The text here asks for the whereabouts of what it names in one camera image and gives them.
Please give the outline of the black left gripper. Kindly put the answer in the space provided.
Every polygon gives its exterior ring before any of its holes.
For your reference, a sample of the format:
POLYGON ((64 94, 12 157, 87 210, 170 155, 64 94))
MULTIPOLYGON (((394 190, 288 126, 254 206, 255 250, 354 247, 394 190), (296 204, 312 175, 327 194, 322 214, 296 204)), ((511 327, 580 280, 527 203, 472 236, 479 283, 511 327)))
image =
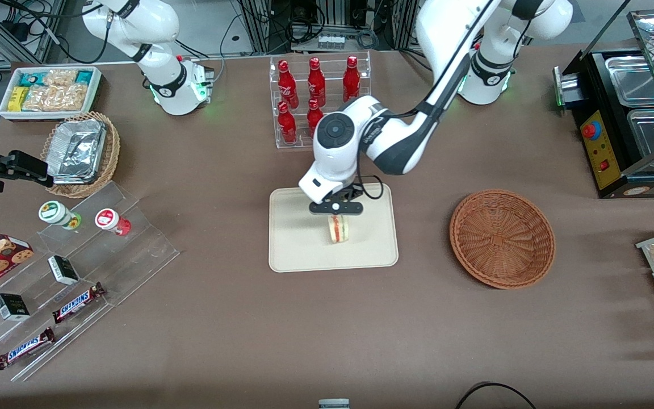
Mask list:
POLYGON ((363 205, 355 202, 356 198, 363 196, 361 188, 345 188, 337 193, 327 196, 320 203, 311 202, 311 213, 315 215, 361 215, 363 205))

